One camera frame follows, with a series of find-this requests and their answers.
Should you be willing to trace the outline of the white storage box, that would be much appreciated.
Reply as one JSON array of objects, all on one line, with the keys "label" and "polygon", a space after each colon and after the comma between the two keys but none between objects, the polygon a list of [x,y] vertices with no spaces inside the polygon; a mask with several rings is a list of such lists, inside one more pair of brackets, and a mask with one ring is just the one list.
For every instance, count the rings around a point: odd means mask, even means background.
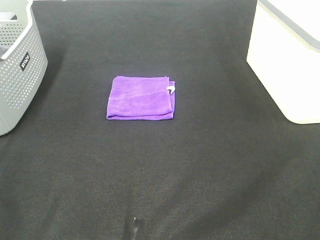
[{"label": "white storage box", "polygon": [[283,115],[320,122],[320,2],[259,0],[246,61]]}]

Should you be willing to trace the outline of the grey perforated plastic basket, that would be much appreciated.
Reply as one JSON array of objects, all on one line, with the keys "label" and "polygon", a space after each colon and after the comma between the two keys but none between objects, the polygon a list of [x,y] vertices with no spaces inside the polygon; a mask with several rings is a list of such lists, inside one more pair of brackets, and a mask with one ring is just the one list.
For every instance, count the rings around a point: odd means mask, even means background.
[{"label": "grey perforated plastic basket", "polygon": [[0,2],[0,134],[13,130],[32,102],[48,59],[31,0]]}]

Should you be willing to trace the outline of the purple towel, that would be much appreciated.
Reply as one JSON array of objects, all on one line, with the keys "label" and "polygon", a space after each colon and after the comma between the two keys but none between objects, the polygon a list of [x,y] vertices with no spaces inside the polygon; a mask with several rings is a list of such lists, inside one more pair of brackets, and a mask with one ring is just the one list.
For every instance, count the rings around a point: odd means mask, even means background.
[{"label": "purple towel", "polygon": [[170,120],[175,112],[176,82],[168,76],[116,76],[106,108],[107,120]]}]

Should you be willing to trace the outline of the black table cloth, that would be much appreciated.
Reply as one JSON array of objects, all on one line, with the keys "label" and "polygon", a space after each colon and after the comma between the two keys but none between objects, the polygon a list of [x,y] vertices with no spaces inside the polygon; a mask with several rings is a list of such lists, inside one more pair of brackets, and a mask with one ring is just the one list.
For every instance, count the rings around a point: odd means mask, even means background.
[{"label": "black table cloth", "polygon": [[[320,127],[247,64],[254,0],[32,9],[48,67],[0,139],[1,239],[319,239]],[[169,77],[174,117],[108,120],[117,76]]]}]

